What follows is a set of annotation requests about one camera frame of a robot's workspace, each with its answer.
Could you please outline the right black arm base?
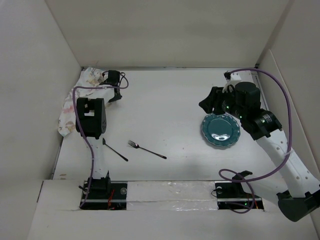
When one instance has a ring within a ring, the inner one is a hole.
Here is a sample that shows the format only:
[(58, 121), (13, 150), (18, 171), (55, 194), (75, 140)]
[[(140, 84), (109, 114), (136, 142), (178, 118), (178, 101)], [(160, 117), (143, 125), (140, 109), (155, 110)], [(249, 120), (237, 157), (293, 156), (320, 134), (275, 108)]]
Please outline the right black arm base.
[(244, 214), (249, 210), (265, 210), (262, 198), (253, 197), (251, 189), (244, 190), (240, 182), (215, 181), (210, 193), (217, 200), (219, 210), (231, 210)]

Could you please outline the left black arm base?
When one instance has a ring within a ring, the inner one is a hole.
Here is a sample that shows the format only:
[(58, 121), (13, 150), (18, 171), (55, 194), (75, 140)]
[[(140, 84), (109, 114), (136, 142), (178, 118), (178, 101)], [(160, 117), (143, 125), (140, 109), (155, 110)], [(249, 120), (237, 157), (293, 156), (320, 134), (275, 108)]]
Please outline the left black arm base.
[(109, 173), (101, 179), (89, 178), (79, 185), (82, 191), (79, 208), (81, 210), (122, 211), (127, 209), (128, 183), (126, 181), (111, 181)]

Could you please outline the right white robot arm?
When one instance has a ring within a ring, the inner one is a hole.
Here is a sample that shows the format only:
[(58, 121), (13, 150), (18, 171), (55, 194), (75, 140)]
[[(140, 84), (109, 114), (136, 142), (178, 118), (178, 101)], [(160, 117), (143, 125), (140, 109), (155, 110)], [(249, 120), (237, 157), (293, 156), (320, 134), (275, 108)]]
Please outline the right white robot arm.
[(320, 207), (320, 181), (312, 175), (292, 147), (292, 114), (289, 96), (280, 81), (272, 74), (251, 68), (252, 72), (267, 75), (281, 89), (287, 105), (288, 134), (277, 117), (261, 108), (261, 92), (252, 82), (242, 81), (236, 76), (238, 69), (225, 72), (227, 83), (214, 86), (209, 95), (198, 105), (207, 113), (222, 117), (229, 114), (240, 120), (242, 129), (265, 151), (275, 165), (271, 172), (247, 178), (250, 171), (235, 172), (234, 176), (223, 176), (227, 169), (218, 174), (231, 182), (231, 191), (237, 197), (249, 192), (278, 206), (282, 214), (297, 222)]

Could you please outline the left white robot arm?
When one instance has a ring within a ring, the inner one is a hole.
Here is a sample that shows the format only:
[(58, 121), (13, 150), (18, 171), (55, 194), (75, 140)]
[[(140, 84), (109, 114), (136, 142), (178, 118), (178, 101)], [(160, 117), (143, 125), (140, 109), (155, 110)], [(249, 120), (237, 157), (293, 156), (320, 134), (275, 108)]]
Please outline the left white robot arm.
[[(100, 198), (107, 198), (111, 194), (111, 185), (107, 163), (105, 161), (102, 135), (107, 130), (105, 100), (108, 103), (122, 98), (121, 77), (117, 70), (108, 70), (101, 73), (102, 82), (98, 86), (76, 86), (72, 91), (72, 103), (75, 113), (75, 128), (86, 143), (90, 152), (91, 168), (87, 185), (84, 191), (95, 192)], [(105, 97), (89, 98), (76, 97), (77, 90), (90, 90), (92, 93), (101, 91)]]

